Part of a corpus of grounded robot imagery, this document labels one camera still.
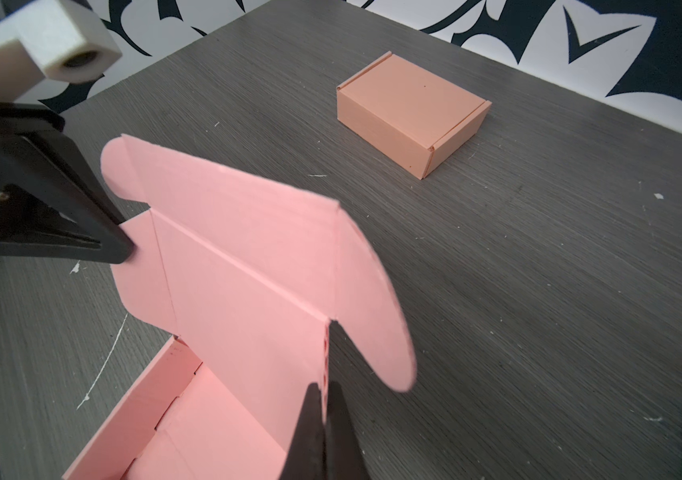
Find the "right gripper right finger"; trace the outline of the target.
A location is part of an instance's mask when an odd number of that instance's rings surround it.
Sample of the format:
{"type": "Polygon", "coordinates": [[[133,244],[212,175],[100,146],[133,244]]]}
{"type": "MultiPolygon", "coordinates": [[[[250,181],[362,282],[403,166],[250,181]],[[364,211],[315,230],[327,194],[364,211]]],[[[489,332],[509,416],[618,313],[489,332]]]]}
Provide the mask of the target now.
{"type": "Polygon", "coordinates": [[[336,381],[331,381],[328,388],[325,469],[328,480],[371,479],[342,387],[336,381]]]}

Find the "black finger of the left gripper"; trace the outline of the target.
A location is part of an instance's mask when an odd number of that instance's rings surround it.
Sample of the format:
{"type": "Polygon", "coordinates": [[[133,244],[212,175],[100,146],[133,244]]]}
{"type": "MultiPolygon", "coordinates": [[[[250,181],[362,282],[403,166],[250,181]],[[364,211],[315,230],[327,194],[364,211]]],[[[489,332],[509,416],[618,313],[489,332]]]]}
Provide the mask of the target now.
{"type": "Polygon", "coordinates": [[[64,119],[0,103],[0,256],[120,264],[134,244],[64,119]]]}

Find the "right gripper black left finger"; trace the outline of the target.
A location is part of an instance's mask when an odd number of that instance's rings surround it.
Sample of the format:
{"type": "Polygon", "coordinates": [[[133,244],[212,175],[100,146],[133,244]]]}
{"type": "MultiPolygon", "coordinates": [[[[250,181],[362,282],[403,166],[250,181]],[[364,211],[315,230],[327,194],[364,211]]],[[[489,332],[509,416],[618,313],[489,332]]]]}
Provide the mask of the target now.
{"type": "Polygon", "coordinates": [[[321,391],[309,384],[280,480],[316,480],[325,476],[325,429],[321,391]]]}

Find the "pink cardboard box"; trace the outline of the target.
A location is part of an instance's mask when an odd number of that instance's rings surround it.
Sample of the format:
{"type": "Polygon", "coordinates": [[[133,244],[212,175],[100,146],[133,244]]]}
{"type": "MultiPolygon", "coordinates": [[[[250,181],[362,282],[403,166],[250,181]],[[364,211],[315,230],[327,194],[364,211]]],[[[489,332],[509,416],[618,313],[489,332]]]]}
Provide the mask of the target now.
{"type": "Polygon", "coordinates": [[[148,206],[121,226],[120,299],[169,339],[67,478],[277,478],[307,389],[327,405],[332,322],[390,389],[412,388],[394,288],[336,200],[128,135],[100,163],[148,206]]]}

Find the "orange cardboard box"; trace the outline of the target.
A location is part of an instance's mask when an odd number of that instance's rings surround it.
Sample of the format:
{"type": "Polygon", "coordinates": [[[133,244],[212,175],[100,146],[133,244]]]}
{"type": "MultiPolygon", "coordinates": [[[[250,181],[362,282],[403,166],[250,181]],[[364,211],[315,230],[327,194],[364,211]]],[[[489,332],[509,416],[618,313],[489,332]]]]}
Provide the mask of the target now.
{"type": "Polygon", "coordinates": [[[492,102],[387,52],[336,88],[338,120],[418,179],[479,130],[492,102]]]}

